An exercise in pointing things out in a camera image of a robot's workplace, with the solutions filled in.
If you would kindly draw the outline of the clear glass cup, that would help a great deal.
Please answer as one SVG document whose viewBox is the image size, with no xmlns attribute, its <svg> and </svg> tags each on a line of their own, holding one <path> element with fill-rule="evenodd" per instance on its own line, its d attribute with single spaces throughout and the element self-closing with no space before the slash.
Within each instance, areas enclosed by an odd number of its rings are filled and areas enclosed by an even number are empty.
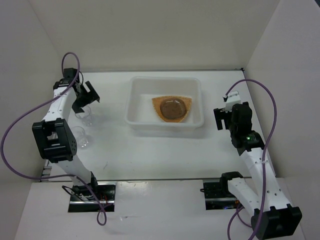
<svg viewBox="0 0 320 240">
<path fill-rule="evenodd" d="M 78 148 L 87 149 L 93 145 L 93 139 L 88 135 L 85 129 L 81 126 L 74 126 L 71 131 L 75 137 Z"/>
<path fill-rule="evenodd" d="M 75 117 L 80 120 L 85 126 L 91 126 L 93 124 L 93 115 L 90 106 L 84 106 L 82 110 L 83 112 L 75 113 Z"/>
</svg>

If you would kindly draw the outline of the smoky glass plate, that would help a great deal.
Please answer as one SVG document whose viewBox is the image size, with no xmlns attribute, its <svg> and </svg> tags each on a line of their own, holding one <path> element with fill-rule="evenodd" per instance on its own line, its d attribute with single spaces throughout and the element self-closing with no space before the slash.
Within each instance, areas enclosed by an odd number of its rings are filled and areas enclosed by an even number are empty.
<svg viewBox="0 0 320 240">
<path fill-rule="evenodd" d="M 160 112 L 170 120 L 184 117 L 187 113 L 187 107 L 180 98 L 165 99 L 160 103 Z"/>
</svg>

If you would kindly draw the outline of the orange woven pattern plate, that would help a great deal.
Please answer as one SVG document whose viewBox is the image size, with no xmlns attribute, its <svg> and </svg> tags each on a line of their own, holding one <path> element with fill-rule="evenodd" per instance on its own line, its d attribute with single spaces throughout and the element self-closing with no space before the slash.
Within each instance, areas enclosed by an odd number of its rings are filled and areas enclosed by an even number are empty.
<svg viewBox="0 0 320 240">
<path fill-rule="evenodd" d="M 192 98 L 177 95 L 154 97 L 151 102 L 155 113 L 165 123 L 183 122 L 192 106 Z"/>
</svg>

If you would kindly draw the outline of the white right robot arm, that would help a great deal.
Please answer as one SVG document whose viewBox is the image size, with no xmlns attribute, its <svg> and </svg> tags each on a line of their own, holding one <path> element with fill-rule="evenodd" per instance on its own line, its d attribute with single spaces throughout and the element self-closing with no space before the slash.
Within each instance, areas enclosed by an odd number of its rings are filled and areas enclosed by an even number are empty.
<svg viewBox="0 0 320 240">
<path fill-rule="evenodd" d="M 292 206 L 283 194 L 277 178 L 267 159 L 267 148 L 277 123 L 277 105 L 270 90 L 257 80 L 252 81 L 261 86 L 269 95 L 273 105 L 273 123 L 266 140 L 252 129 L 252 115 L 248 102 L 241 102 L 240 94 L 232 85 L 225 95 L 223 108 L 213 110 L 218 130 L 226 128 L 230 132 L 232 145 L 245 163 L 257 192 L 246 185 L 239 172 L 226 172 L 220 177 L 219 191 L 225 196 L 234 195 L 241 207 L 236 209 L 232 218 L 246 209 L 250 214 L 252 234 L 249 239 L 270 240 L 292 236 L 301 219 L 299 207 Z"/>
</svg>

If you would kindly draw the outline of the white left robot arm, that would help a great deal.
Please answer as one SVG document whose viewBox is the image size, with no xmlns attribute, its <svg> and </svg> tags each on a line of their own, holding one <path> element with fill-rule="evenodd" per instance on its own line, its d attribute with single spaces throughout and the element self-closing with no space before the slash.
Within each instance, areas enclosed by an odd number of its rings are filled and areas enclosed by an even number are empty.
<svg viewBox="0 0 320 240">
<path fill-rule="evenodd" d="M 68 125 L 70 112 L 83 113 L 83 108 L 100 101 L 100 96 L 89 81 L 88 89 L 80 82 L 75 68 L 62 70 L 63 78 L 53 86 L 54 100 L 44 118 L 32 125 L 40 156 L 52 164 L 58 165 L 70 175 L 76 193 L 94 200 L 100 188 L 94 174 L 88 170 L 77 156 L 76 138 Z"/>
</svg>

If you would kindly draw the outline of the translucent white plastic bin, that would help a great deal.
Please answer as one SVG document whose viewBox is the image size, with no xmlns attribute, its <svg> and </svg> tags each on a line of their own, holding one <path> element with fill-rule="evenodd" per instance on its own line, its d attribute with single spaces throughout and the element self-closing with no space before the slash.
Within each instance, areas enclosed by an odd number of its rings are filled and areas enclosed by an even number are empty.
<svg viewBox="0 0 320 240">
<path fill-rule="evenodd" d="M 205 123 L 201 82 L 192 77 L 133 77 L 124 120 L 138 131 L 197 130 Z"/>
</svg>

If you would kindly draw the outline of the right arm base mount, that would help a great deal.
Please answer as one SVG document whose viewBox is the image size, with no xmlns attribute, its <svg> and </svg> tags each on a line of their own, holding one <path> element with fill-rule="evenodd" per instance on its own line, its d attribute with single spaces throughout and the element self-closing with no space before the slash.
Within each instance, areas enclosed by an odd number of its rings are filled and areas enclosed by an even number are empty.
<svg viewBox="0 0 320 240">
<path fill-rule="evenodd" d="M 213 210 L 232 210 L 236 209 L 240 202 L 231 193 L 227 193 L 218 178 L 204 179 L 203 187 L 200 192 L 204 195 L 205 209 Z"/>
</svg>

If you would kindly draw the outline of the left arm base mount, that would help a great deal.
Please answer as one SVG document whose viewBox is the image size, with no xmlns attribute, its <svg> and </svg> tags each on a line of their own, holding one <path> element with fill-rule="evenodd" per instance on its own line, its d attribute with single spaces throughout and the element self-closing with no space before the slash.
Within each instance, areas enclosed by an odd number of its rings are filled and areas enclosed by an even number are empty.
<svg viewBox="0 0 320 240">
<path fill-rule="evenodd" d="M 85 186 L 66 186 L 62 189 L 70 196 L 69 199 L 69 213 L 93 213 L 98 212 L 103 206 L 106 212 L 115 211 L 115 196 L 116 183 L 115 182 L 99 182 L 93 190 L 95 196 Z"/>
</svg>

